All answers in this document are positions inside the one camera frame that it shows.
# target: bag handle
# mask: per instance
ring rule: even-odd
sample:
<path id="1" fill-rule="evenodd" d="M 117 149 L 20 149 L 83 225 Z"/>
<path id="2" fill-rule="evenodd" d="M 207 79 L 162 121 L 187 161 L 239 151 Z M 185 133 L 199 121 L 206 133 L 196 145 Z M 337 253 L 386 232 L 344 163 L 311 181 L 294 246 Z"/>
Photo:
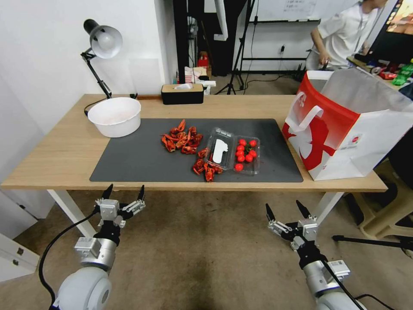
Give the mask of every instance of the bag handle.
<path id="1" fill-rule="evenodd" d="M 288 116 L 285 119 L 285 122 L 287 123 L 287 125 L 290 126 L 290 128 L 295 132 L 306 130 L 306 128 L 309 126 L 313 118 L 315 118 L 316 116 L 321 117 L 323 115 L 323 109 L 315 105 L 312 107 L 310 112 L 308 112 L 308 114 L 304 117 L 304 119 L 302 120 L 300 124 L 296 122 L 296 119 L 293 120 L 291 118 L 291 115 L 294 115 L 295 105 L 297 104 L 297 102 L 300 102 L 300 105 L 304 105 L 305 98 L 306 98 L 306 94 L 304 92 L 299 92 L 296 95 L 290 107 L 290 112 L 288 113 Z"/>

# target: whiteboard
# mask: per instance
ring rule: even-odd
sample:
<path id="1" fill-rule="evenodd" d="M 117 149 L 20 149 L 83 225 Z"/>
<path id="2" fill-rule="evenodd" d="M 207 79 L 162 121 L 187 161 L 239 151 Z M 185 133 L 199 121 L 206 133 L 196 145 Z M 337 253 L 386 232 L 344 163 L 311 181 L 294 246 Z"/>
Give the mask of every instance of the whiteboard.
<path id="1" fill-rule="evenodd" d="M 250 21 L 318 20 L 344 11 L 357 0 L 255 0 Z"/>

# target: black tissue box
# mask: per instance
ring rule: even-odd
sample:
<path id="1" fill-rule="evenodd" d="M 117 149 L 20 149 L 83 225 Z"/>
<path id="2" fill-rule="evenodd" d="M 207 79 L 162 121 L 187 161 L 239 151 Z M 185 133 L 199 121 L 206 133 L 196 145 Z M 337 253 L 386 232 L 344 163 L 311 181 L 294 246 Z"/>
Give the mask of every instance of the black tissue box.
<path id="1" fill-rule="evenodd" d="M 176 87 L 185 84 L 165 84 L 162 86 L 161 94 L 163 104 L 197 104 L 203 103 L 203 86 L 202 84 L 191 85 L 191 89 L 176 89 Z"/>

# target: floor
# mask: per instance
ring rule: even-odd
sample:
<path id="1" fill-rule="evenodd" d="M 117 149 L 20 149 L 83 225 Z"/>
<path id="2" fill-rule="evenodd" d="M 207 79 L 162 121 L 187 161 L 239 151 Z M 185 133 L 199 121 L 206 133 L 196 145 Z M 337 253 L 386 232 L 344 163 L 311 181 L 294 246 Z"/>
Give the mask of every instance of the floor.
<path id="1" fill-rule="evenodd" d="M 230 82 L 231 76 L 212 77 L 211 80 L 216 81 L 216 87 L 211 89 L 211 94 L 218 92 Z M 245 95 L 291 95 L 296 94 L 300 83 L 293 80 L 287 75 L 278 74 L 242 74 L 244 83 L 248 82 L 248 88 Z M 237 95 L 242 95 L 244 90 L 240 89 L 240 80 L 235 76 L 233 81 L 234 89 Z M 227 89 L 222 92 L 222 95 L 227 93 Z"/>
<path id="2" fill-rule="evenodd" d="M 283 79 L 252 82 L 247 93 L 290 93 L 298 84 Z M 84 214 L 101 192 L 70 191 Z M 314 210 L 322 193 L 292 192 L 147 192 L 147 208 L 122 229 L 110 273 L 113 290 L 107 309 L 315 309 L 315 301 L 288 243 L 267 228 L 265 203 L 287 223 L 301 215 L 295 200 Z M 114 192 L 113 199 L 130 202 L 134 192 Z M 96 226 L 99 216 L 91 222 Z M 15 240 L 42 253 L 70 221 L 57 206 L 49 216 Z M 331 236 L 363 237 L 343 200 L 322 223 L 318 243 L 329 260 L 344 259 L 351 269 L 345 285 L 353 295 L 369 293 L 397 310 L 413 304 L 413 261 L 401 250 L 351 243 L 336 244 Z M 50 251 L 45 277 L 55 291 L 79 268 L 73 229 Z M 49 295 L 37 274 L 0 284 L 2 309 L 47 309 Z M 363 300 L 371 310 L 385 309 Z"/>

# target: green object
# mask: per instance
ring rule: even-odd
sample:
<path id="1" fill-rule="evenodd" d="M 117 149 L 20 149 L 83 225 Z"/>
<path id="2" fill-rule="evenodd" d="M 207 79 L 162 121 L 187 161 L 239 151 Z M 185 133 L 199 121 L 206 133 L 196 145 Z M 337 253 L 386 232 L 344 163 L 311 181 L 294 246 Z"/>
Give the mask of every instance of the green object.
<path id="1" fill-rule="evenodd" d="M 410 64 L 404 65 L 399 74 L 393 80 L 393 85 L 401 86 L 406 83 L 407 79 L 410 78 L 413 74 L 413 58 L 410 60 Z"/>

